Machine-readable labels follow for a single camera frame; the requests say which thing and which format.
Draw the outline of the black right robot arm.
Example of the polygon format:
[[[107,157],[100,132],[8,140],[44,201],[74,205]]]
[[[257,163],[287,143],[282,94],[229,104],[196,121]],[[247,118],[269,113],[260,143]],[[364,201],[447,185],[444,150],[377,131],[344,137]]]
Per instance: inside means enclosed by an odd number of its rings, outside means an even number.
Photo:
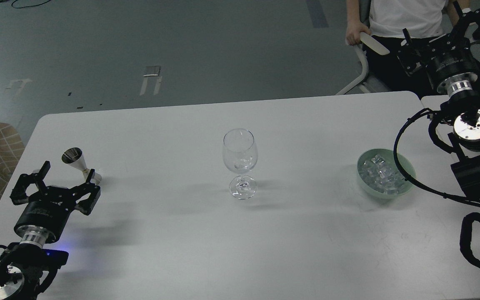
[[[448,100],[439,110],[424,108],[407,120],[396,137],[393,157],[398,171],[414,186],[444,199],[480,208],[480,89],[475,87],[480,70],[470,51],[472,45],[480,44],[480,9],[464,12],[457,2],[453,5],[459,19],[452,32],[426,45],[417,45],[407,29],[402,31],[405,44],[398,58],[406,74],[425,70],[432,88],[447,95]],[[430,119],[428,134],[433,144],[457,156],[458,161],[451,165],[451,170],[464,196],[425,186],[402,167],[397,153],[400,137],[414,121],[424,116]],[[460,251],[470,264],[480,269],[480,260],[472,251],[474,222],[480,223],[480,213],[469,213],[462,220]]]

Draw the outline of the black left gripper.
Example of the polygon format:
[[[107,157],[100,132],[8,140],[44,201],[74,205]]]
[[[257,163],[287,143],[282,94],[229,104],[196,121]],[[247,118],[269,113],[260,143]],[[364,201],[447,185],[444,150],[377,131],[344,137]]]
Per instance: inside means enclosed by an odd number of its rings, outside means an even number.
[[[50,168],[50,161],[45,161],[38,171],[21,174],[11,190],[10,199],[14,205],[26,204],[14,228],[21,244],[56,243],[72,210],[89,216],[101,195],[100,186],[92,182],[95,169],[90,169],[85,182],[70,192],[68,188],[46,186],[44,179]],[[36,186],[37,192],[28,195],[31,185]]]

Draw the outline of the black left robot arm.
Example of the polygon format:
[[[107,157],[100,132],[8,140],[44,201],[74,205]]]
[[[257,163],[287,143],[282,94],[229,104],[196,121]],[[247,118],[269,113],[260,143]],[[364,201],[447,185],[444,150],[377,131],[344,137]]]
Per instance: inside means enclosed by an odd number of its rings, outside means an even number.
[[[45,184],[50,167],[46,161],[23,173],[11,190],[12,203],[25,208],[14,227],[20,241],[0,245],[0,300],[35,300],[50,287],[69,254],[45,245],[59,241],[72,212],[90,215],[100,197],[94,169],[84,171],[84,183],[67,188]]]

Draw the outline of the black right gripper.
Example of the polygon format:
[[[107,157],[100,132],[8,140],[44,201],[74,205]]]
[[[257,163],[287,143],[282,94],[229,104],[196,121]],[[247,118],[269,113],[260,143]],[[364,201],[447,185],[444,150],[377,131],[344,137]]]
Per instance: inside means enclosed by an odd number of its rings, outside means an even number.
[[[452,28],[452,37],[444,35],[428,43],[428,38],[412,38],[403,28],[404,41],[397,51],[407,76],[427,72],[434,91],[446,95],[473,90],[479,73],[470,47],[480,44],[480,8],[464,12],[458,1],[453,6],[459,19]],[[468,39],[465,34],[472,25],[476,28]]]

